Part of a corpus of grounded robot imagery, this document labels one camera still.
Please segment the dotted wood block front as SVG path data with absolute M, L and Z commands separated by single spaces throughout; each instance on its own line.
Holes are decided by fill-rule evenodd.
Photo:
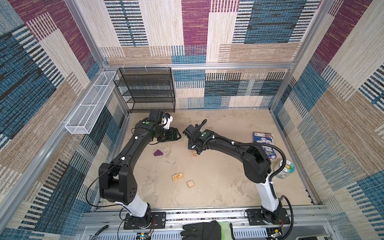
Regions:
M 173 181 L 178 181 L 178 180 L 181 180 L 183 178 L 184 178 L 184 174 L 183 173 L 178 173 L 178 174 L 172 175 L 172 180 Z

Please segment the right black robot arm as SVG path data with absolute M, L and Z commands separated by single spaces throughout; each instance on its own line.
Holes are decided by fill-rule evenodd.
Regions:
M 267 143 L 241 143 L 223 137 L 211 130 L 201 131 L 207 120 L 200 125 L 190 125 L 183 134 L 188 138 L 189 150 L 199 155 L 205 150 L 214 150 L 229 155 L 243 164 L 245 176 L 256 184 L 262 200 L 261 218 L 266 224 L 276 224 L 283 218 L 282 199 L 278 198 L 274 189 L 273 178 L 283 171 L 287 163 L 285 153 L 278 147 Z M 270 147 L 280 153 L 282 165 L 272 171 L 271 160 L 263 147 Z

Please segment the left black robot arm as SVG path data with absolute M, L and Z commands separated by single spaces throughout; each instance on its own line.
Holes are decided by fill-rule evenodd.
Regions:
M 157 139 L 166 143 L 181 139 L 177 128 L 171 127 L 173 117 L 160 110 L 151 110 L 147 118 L 139 121 L 133 135 L 110 162 L 99 167 L 100 197 L 122 206 L 128 211 L 128 221 L 139 228 L 152 222 L 151 206 L 138 195 L 138 185 L 134 177 L 135 165 L 146 146 Z

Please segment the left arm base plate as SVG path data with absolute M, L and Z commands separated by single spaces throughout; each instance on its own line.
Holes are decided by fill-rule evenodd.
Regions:
M 164 229 L 167 220 L 166 212 L 152 212 L 151 215 L 146 215 L 143 218 L 133 217 L 126 214 L 124 219 L 124 230 L 149 230 L 151 228 Z

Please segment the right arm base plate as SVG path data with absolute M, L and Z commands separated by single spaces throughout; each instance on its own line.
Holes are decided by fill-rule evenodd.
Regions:
M 290 215 L 285 208 L 277 209 L 274 212 L 267 211 L 263 208 L 248 209 L 245 213 L 250 226 L 281 226 L 282 224 L 289 225 L 291 223 Z

